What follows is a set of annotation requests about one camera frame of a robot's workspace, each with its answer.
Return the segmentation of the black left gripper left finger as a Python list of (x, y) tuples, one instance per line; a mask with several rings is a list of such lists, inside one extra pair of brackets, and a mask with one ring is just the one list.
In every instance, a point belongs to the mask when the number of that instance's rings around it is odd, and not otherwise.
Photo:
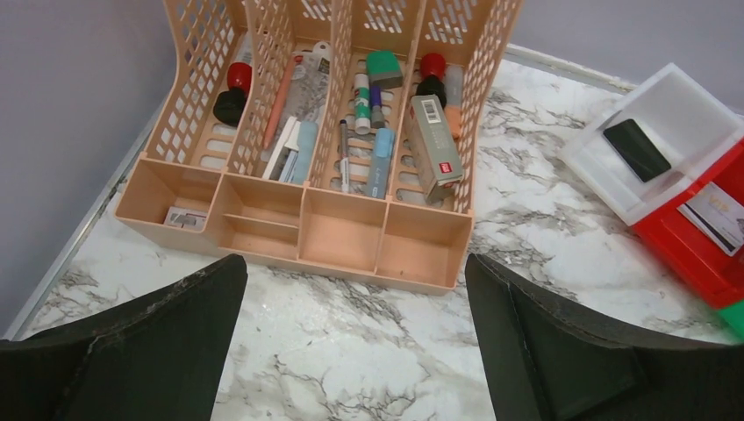
[(2, 419), (209, 419), (247, 279), (231, 254), (96, 315), (3, 340)]

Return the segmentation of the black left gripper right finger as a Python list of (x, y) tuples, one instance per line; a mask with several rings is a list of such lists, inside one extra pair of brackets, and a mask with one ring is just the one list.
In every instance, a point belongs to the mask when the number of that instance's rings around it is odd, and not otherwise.
[(482, 254), (464, 274), (497, 419), (742, 419), (742, 346), (628, 324)]

